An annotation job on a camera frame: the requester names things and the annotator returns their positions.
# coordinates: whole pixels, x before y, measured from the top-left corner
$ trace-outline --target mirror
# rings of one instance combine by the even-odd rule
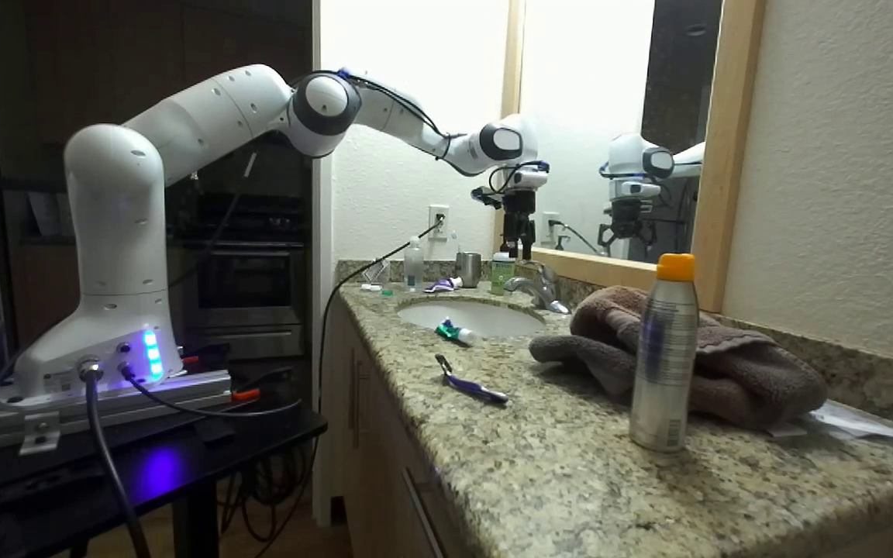
[[[722,0],[522,9],[518,110],[552,167],[536,193],[536,246],[650,264],[691,251],[702,153],[682,152],[705,141]]]

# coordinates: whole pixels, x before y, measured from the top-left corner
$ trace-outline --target electrical outlet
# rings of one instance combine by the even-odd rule
[[[550,222],[552,222],[552,220],[560,220],[560,213],[536,213],[536,241],[538,241],[538,243],[557,245],[557,227],[550,226]]]
[[[431,204],[429,205],[429,226],[436,224],[436,216],[443,215],[443,222],[429,233],[426,238],[429,240],[447,240],[447,230],[450,230],[450,206]]]

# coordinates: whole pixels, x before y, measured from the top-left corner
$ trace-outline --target wooden mirror frame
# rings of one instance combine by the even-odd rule
[[[705,131],[705,162],[698,185],[691,253],[698,258],[695,288],[702,310],[722,311],[733,239],[736,199],[740,193],[743,148],[753,98],[757,52],[765,0],[723,0],[715,74]],[[509,0],[502,116],[518,112],[521,98],[523,29],[526,0]],[[495,213],[495,238],[502,233],[502,212]],[[596,257],[550,248],[533,248],[533,259],[561,277],[596,285],[649,289],[656,266],[645,262]]]

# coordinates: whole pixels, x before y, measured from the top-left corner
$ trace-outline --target bottle cap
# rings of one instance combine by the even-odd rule
[[[695,257],[691,254],[664,254],[657,261],[657,279],[694,281]]]

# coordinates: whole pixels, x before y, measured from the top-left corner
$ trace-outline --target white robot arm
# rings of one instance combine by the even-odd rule
[[[609,159],[598,169],[609,179],[609,203],[603,212],[610,216],[611,223],[598,226],[598,244],[606,255],[614,241],[640,234],[640,216],[653,208],[653,200],[660,195],[659,181],[701,176],[704,158],[705,142],[672,155],[670,150],[646,141],[640,134],[613,138]]]
[[[520,116],[447,135],[414,99],[350,71],[316,71],[292,88],[263,64],[239,67],[123,125],[92,125],[67,142],[81,303],[19,357],[0,402],[25,413],[64,406],[84,389],[71,375],[86,360],[102,369],[100,392],[133,389],[121,370],[146,384],[181,370],[167,308],[164,186],[265,134],[322,157],[354,123],[402,139],[465,176],[499,169],[507,188],[474,197],[504,206],[511,226],[503,246],[514,252],[521,241],[529,257],[529,215],[549,166],[536,159],[536,137]]]

